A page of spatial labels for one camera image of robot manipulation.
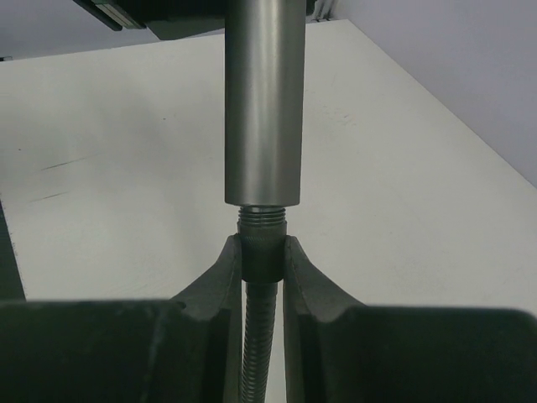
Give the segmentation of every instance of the black machine part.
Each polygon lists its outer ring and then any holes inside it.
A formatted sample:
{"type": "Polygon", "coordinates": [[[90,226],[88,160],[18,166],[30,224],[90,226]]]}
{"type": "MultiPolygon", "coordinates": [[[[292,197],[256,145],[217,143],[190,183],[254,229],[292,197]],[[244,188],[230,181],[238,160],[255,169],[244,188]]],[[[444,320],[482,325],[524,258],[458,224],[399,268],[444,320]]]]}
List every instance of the black machine part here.
{"type": "MultiPolygon", "coordinates": [[[[108,28],[151,29],[161,40],[204,34],[225,26],[227,0],[73,0],[108,28]]],[[[307,0],[307,15],[317,0],[307,0]]]]}
{"type": "Polygon", "coordinates": [[[537,401],[537,321],[501,309],[369,307],[288,237],[287,401],[537,401]]]}
{"type": "MultiPolygon", "coordinates": [[[[4,302],[4,401],[237,402],[241,243],[170,301],[4,302]]],[[[287,237],[287,401],[537,401],[537,321],[520,311],[369,307],[287,237]]]]}

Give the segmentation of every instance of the gray wall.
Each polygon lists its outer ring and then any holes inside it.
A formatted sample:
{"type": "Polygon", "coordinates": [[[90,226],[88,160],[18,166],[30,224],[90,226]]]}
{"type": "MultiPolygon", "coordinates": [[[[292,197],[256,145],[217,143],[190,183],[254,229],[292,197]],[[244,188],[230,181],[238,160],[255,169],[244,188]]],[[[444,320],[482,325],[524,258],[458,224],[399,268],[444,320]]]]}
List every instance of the gray wall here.
{"type": "Polygon", "coordinates": [[[336,16],[537,186],[537,1],[339,0],[336,16]]]}
{"type": "Polygon", "coordinates": [[[0,0],[0,57],[58,55],[156,40],[148,29],[114,32],[71,0],[0,0]]]}

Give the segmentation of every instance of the cylindrical fixture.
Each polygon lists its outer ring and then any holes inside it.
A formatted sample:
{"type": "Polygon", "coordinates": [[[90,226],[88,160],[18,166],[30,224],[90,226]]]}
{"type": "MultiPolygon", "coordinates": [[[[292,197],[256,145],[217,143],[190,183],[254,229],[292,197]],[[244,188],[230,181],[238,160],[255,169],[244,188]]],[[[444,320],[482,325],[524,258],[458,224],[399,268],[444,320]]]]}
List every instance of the cylindrical fixture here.
{"type": "Polygon", "coordinates": [[[226,203],[300,202],[305,0],[229,0],[226,203]]]}

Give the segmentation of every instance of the metal cylinder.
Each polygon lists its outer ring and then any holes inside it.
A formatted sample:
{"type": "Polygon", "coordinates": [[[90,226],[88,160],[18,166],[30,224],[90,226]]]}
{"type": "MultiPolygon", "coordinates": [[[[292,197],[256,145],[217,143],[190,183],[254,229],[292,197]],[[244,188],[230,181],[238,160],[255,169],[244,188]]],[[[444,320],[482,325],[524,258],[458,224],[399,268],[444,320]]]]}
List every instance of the metal cylinder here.
{"type": "Polygon", "coordinates": [[[300,202],[305,0],[229,0],[226,203],[300,202]]]}
{"type": "Polygon", "coordinates": [[[241,239],[242,279],[248,283],[282,280],[287,235],[285,209],[241,207],[237,230],[241,239]]]}

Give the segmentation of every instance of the metal shaft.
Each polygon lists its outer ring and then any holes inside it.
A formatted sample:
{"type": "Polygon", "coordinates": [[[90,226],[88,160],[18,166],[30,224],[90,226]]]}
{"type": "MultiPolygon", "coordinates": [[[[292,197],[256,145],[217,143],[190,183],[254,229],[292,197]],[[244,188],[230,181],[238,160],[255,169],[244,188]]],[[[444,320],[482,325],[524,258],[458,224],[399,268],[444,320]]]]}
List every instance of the metal shaft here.
{"type": "Polygon", "coordinates": [[[305,0],[229,0],[226,203],[300,202],[305,0]]]}
{"type": "Polygon", "coordinates": [[[264,403],[278,283],[247,283],[246,330],[242,363],[242,403],[264,403]]]}

